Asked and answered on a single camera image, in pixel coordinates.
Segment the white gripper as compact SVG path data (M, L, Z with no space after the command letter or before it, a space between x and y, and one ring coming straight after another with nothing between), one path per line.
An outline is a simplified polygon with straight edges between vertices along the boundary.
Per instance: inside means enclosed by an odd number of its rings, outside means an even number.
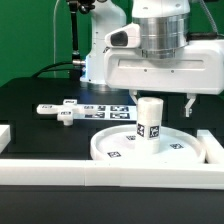
M185 116L192 114L195 94L224 90L224 40L191 41L173 58L143 58L136 49L110 49L105 54L108 86L128 89L135 104L138 91L188 93Z

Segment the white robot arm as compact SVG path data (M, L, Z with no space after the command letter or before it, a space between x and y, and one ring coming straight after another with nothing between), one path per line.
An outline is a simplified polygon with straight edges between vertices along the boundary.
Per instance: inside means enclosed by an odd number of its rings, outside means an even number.
M193 0L133 0L132 22L111 0L92 12L92 49L81 82L99 89L198 94L224 91L224 40L189 32Z

